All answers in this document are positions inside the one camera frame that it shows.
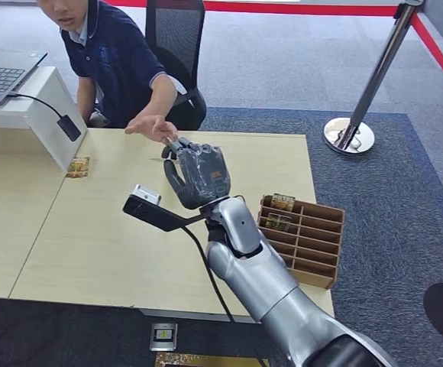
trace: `robotic arm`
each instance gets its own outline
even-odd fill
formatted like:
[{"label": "robotic arm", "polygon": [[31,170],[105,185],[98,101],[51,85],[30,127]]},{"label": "robotic arm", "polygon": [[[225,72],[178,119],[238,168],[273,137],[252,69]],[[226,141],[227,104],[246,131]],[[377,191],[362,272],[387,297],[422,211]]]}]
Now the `robotic arm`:
[{"label": "robotic arm", "polygon": [[[185,219],[168,212],[159,206],[159,195],[140,186],[124,211],[165,231],[204,219],[211,270],[294,366],[396,366],[378,344],[330,317],[301,291],[245,203],[229,195],[230,178],[220,148],[180,138],[165,148],[162,157],[166,177],[181,204],[200,214]],[[177,172],[175,159],[184,180]]]}]

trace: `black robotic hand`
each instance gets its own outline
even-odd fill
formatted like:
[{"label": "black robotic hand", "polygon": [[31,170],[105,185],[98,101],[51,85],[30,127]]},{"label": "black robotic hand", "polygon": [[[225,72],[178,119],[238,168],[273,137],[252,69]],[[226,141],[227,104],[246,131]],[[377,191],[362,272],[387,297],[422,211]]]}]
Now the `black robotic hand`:
[{"label": "black robotic hand", "polygon": [[[222,151],[208,144],[179,138],[162,151],[164,171],[169,184],[186,209],[196,209],[230,192],[230,177]],[[177,159],[183,180],[173,160]]]}]

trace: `chair backrest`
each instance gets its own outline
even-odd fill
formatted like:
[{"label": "chair backrest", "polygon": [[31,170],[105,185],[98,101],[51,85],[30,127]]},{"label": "chair backrest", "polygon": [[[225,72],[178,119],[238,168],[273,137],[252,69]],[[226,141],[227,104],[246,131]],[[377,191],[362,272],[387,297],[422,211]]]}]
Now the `chair backrest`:
[{"label": "chair backrest", "polygon": [[205,23],[202,0],[147,0],[146,39],[166,71],[187,91],[197,87]]}]

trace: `card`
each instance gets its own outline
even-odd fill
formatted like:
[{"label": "card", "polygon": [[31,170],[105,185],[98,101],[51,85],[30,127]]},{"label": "card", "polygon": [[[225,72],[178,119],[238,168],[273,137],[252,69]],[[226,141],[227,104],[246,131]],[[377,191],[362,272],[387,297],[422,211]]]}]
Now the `card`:
[{"label": "card", "polygon": [[[267,359],[263,359],[269,366]],[[194,354],[178,354],[159,352],[156,358],[156,367],[260,367],[254,358],[198,356]]]},{"label": "card", "polygon": [[89,157],[74,158],[70,162],[69,171],[65,176],[67,178],[87,177],[89,172]]},{"label": "card", "polygon": [[268,219],[266,221],[266,228],[287,232],[290,230],[291,223],[291,219],[289,216],[281,216],[279,214],[269,213]]},{"label": "card", "polygon": [[275,209],[285,210],[291,212],[295,205],[295,198],[294,196],[281,195],[280,193],[275,193],[270,201],[270,206]]}]

